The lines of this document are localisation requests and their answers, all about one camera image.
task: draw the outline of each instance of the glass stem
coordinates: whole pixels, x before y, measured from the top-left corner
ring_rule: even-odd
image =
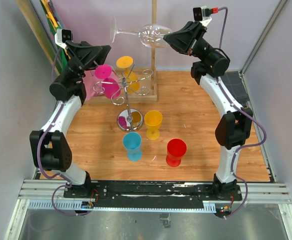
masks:
[[[137,31],[126,31],[126,30],[122,30],[122,29],[118,29],[118,33],[120,33],[120,34],[138,35]]]

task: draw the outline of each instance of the glass holder stand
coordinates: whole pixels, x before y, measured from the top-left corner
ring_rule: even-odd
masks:
[[[117,75],[117,77],[119,79],[118,82],[99,81],[99,82],[95,83],[93,86],[94,92],[96,92],[97,94],[103,94],[105,92],[105,88],[102,87],[101,84],[118,84],[119,89],[114,94],[112,94],[110,100],[111,100],[112,104],[117,105],[117,106],[120,106],[124,103],[126,103],[126,105],[127,105],[127,109],[123,110],[117,117],[117,125],[118,125],[119,129],[124,131],[124,132],[135,132],[141,128],[141,126],[143,125],[143,122],[144,122],[144,118],[143,118],[141,112],[130,107],[128,90],[130,92],[133,92],[133,93],[140,95],[140,96],[145,96],[145,95],[150,93],[150,89],[146,86],[142,86],[140,88],[140,92],[137,92],[137,91],[133,90],[132,88],[130,88],[130,85],[132,83],[136,83],[136,82],[148,79],[154,74],[153,70],[145,69],[142,71],[142,74],[147,75],[147,76],[145,76],[141,79],[138,79],[136,81],[128,81],[129,75],[132,72],[133,68],[134,68],[134,63],[133,63],[133,65],[130,69],[130,72],[127,76],[125,76],[123,73],[121,73],[121,76],[119,76],[116,73],[116,71],[112,68],[112,71]],[[118,92],[121,91],[121,89],[123,89],[125,92],[124,96],[120,96],[117,98],[114,97]]]

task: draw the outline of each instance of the wooden surface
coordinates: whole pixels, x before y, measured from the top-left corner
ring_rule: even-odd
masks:
[[[141,68],[137,67],[134,68],[134,73],[137,75],[138,79],[145,78],[149,76],[148,74],[142,74],[144,70],[147,70],[149,68]],[[116,73],[121,76],[121,73],[123,72],[122,69],[116,69]],[[156,103],[158,101],[158,96],[157,96],[157,83],[155,81],[155,84],[152,86],[152,83],[154,80],[156,80],[157,74],[156,74],[156,68],[154,68],[154,74],[153,78],[147,78],[145,80],[139,81],[140,87],[147,87],[149,88],[150,92],[148,95],[145,96],[140,96],[137,94],[130,94],[129,95],[129,102],[130,103]],[[121,90],[121,97],[125,96],[124,90]],[[99,97],[93,97],[89,101],[86,102],[87,104],[109,104],[111,103],[110,99],[106,98],[105,96],[99,96]]]
[[[220,146],[214,131],[219,123],[216,107],[189,72],[157,72],[160,99],[157,103],[132,104],[143,113],[162,112],[158,140],[142,136],[142,158],[129,161],[122,146],[125,135],[116,118],[125,106],[85,104],[74,117],[67,133],[73,161],[95,180],[212,181],[219,164]],[[246,143],[256,143],[252,134]],[[166,164],[167,143],[180,138],[187,153],[176,168]],[[259,147],[241,151],[237,174],[247,181],[269,181]]]

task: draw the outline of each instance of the black mounting plate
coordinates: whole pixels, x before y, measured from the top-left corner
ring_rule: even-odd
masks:
[[[99,192],[96,207],[106,208],[163,208],[163,209],[202,209],[203,201],[230,201],[230,193],[219,198],[212,190],[212,184],[189,184],[165,181],[92,181],[91,191]],[[231,192],[235,201],[242,200],[240,187]],[[87,198],[77,188],[64,192],[65,198]]]

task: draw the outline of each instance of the wine glass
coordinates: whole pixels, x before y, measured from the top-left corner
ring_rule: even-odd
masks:
[[[164,48],[168,43],[163,39],[166,34],[171,33],[172,30],[158,24],[147,24],[141,28],[140,31],[127,31],[117,28],[116,19],[113,17],[110,30],[110,38],[113,43],[116,34],[130,34],[139,37],[141,43],[149,48]]]

